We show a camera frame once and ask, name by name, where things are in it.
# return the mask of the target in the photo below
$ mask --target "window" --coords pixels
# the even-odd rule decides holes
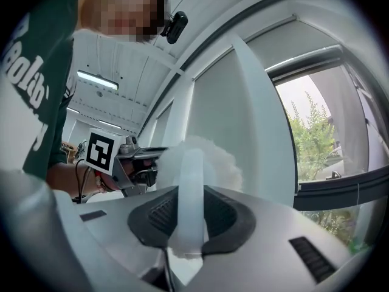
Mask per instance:
[[[276,89],[291,125],[300,182],[368,171],[365,115],[342,65],[276,83]]]

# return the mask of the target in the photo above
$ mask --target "white beam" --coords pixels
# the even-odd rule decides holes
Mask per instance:
[[[140,129],[140,125],[132,123],[130,121],[111,116],[109,114],[104,113],[103,111],[96,111],[94,108],[90,108],[87,106],[84,106],[76,101],[71,101],[69,104],[69,107],[78,110],[80,113],[95,118],[96,120],[102,120],[108,123],[112,123],[114,125],[118,125],[122,128],[126,128],[128,130],[132,130],[133,132],[138,132]]]
[[[77,82],[77,89],[75,92],[76,97],[81,97],[82,99],[86,100],[87,98],[90,98],[91,95],[97,97],[97,91],[100,91],[103,94],[103,97],[101,97],[102,101],[104,99],[109,99],[114,101],[115,103],[120,103],[122,105],[127,106],[128,108],[134,109],[139,111],[140,113],[146,113],[147,112],[147,106],[143,106],[141,104],[138,104],[132,100],[126,99],[125,97],[116,95],[114,93],[109,92],[108,90],[102,88],[96,88],[93,85],[87,85],[81,81]]]
[[[179,81],[179,88],[174,95],[162,140],[162,146],[166,147],[177,146],[185,139],[187,132],[190,104],[195,83],[183,77]]]
[[[251,48],[235,33],[228,34],[243,75],[243,90],[251,112],[254,183],[258,197],[292,207],[295,160],[291,132],[272,81]]]

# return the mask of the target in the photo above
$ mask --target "fluorescent light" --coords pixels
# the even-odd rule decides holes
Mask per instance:
[[[119,87],[118,84],[115,83],[115,82],[112,82],[112,81],[109,81],[109,80],[106,80],[106,79],[103,79],[103,78],[100,78],[100,77],[96,77],[95,75],[89,74],[89,73],[87,73],[85,71],[77,71],[77,75],[80,78],[84,78],[86,80],[96,82],[99,85],[107,86],[107,87],[109,87],[111,89],[114,89],[116,91],[117,91],[117,89]]]
[[[118,128],[118,129],[121,129],[122,127],[118,126],[118,125],[114,125],[114,124],[111,124],[111,123],[108,123],[108,122],[105,122],[105,121],[102,121],[102,120],[99,120],[99,122],[103,123],[103,124],[107,124],[109,125],[110,127],[114,127],[114,128]]]
[[[76,114],[79,114],[80,112],[78,110],[75,110],[75,109],[72,109],[72,108],[69,108],[69,107],[66,107],[67,110],[70,110],[70,111],[73,111],[75,112]]]

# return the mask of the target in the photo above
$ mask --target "black vent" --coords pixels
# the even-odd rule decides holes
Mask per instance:
[[[135,208],[128,226],[145,246],[166,248],[177,226],[178,187]]]
[[[150,210],[148,215],[150,224],[165,235],[171,236],[177,226],[177,207],[178,195],[174,194]]]
[[[204,218],[209,238],[216,237],[234,225],[238,214],[236,209],[220,197],[204,190]]]
[[[230,253],[237,250],[255,230],[255,216],[244,204],[204,186],[204,218],[209,241],[202,254]]]
[[[336,271],[330,262],[327,261],[307,238],[295,238],[289,240],[289,242],[303,260],[305,266],[313,275],[317,283],[327,279]]]
[[[103,217],[107,215],[103,210],[98,210],[90,213],[81,214],[80,217],[83,221],[91,221],[95,218]]]

